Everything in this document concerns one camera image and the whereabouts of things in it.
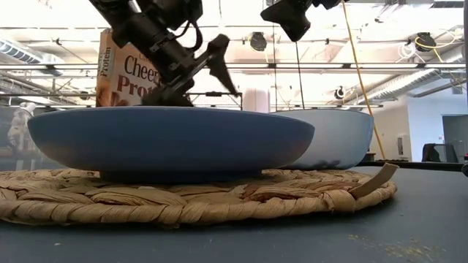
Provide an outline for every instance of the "white wall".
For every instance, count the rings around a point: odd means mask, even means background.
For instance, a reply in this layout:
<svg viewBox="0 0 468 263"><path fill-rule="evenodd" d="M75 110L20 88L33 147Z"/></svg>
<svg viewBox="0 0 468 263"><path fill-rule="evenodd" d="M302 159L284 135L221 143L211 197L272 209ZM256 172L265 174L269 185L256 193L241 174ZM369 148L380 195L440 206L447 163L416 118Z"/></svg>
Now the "white wall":
<svg viewBox="0 0 468 263"><path fill-rule="evenodd" d="M426 143L444 143L443 115L468 113L467 95L452 95L451 92L448 89L423 98L407 99L414 161L421 161Z"/></svg>
<svg viewBox="0 0 468 263"><path fill-rule="evenodd" d="M406 97L402 96L395 102L384 102L384 107L373 109L374 122L377 126L377 131L380 135L384 154L386 159L408 159L411 161L411 145L408 123L408 110ZM403 155L400 156L398 152L397 138L402 136L404 138ZM375 159L383 159L380 153L380 148L377 138L374 134L369 149L372 153L376 153Z"/></svg>

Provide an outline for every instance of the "round wicker placemat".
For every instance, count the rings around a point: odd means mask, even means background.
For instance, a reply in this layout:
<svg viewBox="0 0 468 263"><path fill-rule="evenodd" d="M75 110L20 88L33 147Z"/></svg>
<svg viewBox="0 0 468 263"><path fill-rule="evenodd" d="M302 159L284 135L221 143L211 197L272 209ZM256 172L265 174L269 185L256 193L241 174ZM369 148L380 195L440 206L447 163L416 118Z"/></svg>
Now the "round wicker placemat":
<svg viewBox="0 0 468 263"><path fill-rule="evenodd" d="M359 172L266 170L260 179L188 186L119 185L75 169L0 172L0 218L21 224L143 222L177 227L313 212L354 212L396 192L396 166Z"/></svg>

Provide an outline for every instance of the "table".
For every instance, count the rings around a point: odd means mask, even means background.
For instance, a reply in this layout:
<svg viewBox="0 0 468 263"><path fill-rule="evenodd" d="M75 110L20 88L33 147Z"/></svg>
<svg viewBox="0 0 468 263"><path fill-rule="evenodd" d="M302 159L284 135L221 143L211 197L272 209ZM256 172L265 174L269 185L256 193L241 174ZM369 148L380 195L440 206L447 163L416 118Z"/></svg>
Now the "table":
<svg viewBox="0 0 468 263"><path fill-rule="evenodd" d="M374 173L376 167L356 167ZM393 201L354 215L217 226L0 223L0 262L466 262L468 178L399 169Z"/></svg>

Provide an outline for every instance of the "white bowl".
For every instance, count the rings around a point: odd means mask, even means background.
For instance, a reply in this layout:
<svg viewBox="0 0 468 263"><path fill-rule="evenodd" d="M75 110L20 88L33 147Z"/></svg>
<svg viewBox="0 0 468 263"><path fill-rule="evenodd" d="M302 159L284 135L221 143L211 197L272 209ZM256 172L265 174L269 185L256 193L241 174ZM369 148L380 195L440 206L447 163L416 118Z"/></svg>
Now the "white bowl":
<svg viewBox="0 0 468 263"><path fill-rule="evenodd" d="M290 110L272 113L306 121L315 127L307 151L285 169L349 169L366 155L374 119L350 110Z"/></svg>

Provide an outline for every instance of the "ceiling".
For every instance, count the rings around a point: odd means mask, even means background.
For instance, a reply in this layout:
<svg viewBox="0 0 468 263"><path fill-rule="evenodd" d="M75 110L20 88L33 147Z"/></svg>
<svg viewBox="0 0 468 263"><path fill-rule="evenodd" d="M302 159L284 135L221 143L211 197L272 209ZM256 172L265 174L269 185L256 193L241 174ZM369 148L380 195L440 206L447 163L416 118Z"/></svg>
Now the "ceiling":
<svg viewBox="0 0 468 263"><path fill-rule="evenodd" d="M312 27L297 44L292 43L281 28L273 28L260 17L265 9L262 0L203 0L204 15L199 19L205 44L217 34L223 33L231 38L225 56L227 63L267 62L297 63L342 63L353 62L346 21L342 6L325 10L322 7L310 8L306 13ZM411 62L420 58L431 60L434 53L419 53L408 59L401 59L399 49L418 32L430 32L439 45L449 43L453 35L457 40L453 45L439 50L444 53L463 42L463 9L431 8L431 4L395 5L384 4L347 4L352 35L355 38L358 60L363 62L394 63ZM15 40L32 50L50 53L63 59L64 63L96 63L99 50L99 34L108 27L107 22L94 7L85 0L3 0L0 7L0 38ZM252 32L263 32L268 41L265 52L257 52L249 45ZM195 31L188 30L181 42L190 46L195 43ZM0 56L3 63L19 63ZM25 75L24 72L10 72ZM93 76L94 72L66 72L65 75ZM363 74L365 86L381 83L392 74ZM273 72L268 69L255 71L233 70L232 77L241 90L258 85L269 88L275 86ZM31 78L30 81L52 86L52 79ZM224 91L216 79L207 72L201 72L195 78L194 92ZM61 91L93 91L95 79L76 78L56 79L56 85L66 84ZM303 97L306 103L332 103L336 99L333 91L339 86L349 89L359 88L355 72L322 71L301 74ZM296 71L277 71L280 104L300 104L300 81ZM230 98L199 98L200 104L233 104Z"/></svg>

